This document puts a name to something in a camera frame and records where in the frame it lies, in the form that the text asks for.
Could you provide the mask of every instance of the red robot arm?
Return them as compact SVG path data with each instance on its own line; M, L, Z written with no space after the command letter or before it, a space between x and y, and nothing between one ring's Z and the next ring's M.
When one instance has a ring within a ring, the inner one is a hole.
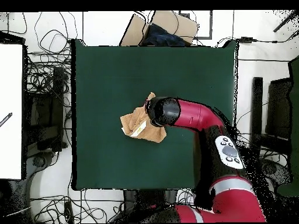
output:
M183 99L155 97L145 103L145 110L152 125L188 128L204 143L196 199L200 207L213 211L178 205L180 222L265 222L241 155L211 108Z

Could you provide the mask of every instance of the dark blue cloth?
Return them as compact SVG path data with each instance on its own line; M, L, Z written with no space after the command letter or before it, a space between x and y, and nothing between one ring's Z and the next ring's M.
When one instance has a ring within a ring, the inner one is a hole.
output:
M152 23L148 29L148 36L142 46L184 47L185 41L174 34L169 34L162 27Z

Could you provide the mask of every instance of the cardboard box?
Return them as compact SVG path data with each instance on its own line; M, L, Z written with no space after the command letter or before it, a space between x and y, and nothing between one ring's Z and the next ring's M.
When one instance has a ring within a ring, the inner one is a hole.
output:
M156 25L162 27L170 34L180 36L182 39L184 39L187 46L191 45L194 36L197 33L196 22L168 10L156 10L152 17L151 23L155 23ZM146 24L144 20L133 14L124 36L120 41L120 46L139 45L139 43L141 43L140 41L147 37L148 27L149 24Z

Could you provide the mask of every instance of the white monitor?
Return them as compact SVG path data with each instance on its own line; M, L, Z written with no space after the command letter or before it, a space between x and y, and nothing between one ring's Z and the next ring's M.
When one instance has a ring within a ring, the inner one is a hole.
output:
M23 47L0 44L0 179L21 179Z

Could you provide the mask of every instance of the green table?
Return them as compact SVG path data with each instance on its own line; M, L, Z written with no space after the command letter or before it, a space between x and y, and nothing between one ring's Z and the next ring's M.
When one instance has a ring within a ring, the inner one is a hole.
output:
M134 139L120 116L154 92L208 104L232 121L236 46L85 47L73 40L73 189L194 187L191 131L167 128L161 143Z

